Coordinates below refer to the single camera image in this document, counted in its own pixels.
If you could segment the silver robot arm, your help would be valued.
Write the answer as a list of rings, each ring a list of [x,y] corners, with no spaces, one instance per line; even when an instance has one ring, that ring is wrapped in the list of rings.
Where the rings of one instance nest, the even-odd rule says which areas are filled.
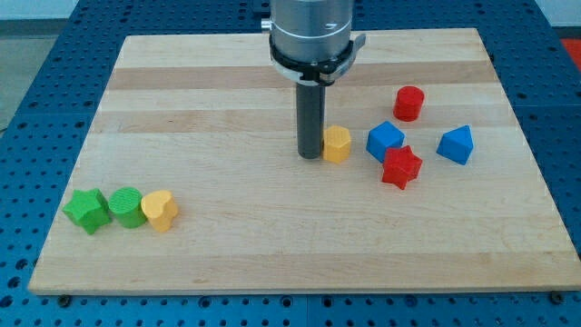
[[[271,44],[302,63],[340,55],[350,42],[353,0],[272,0]]]

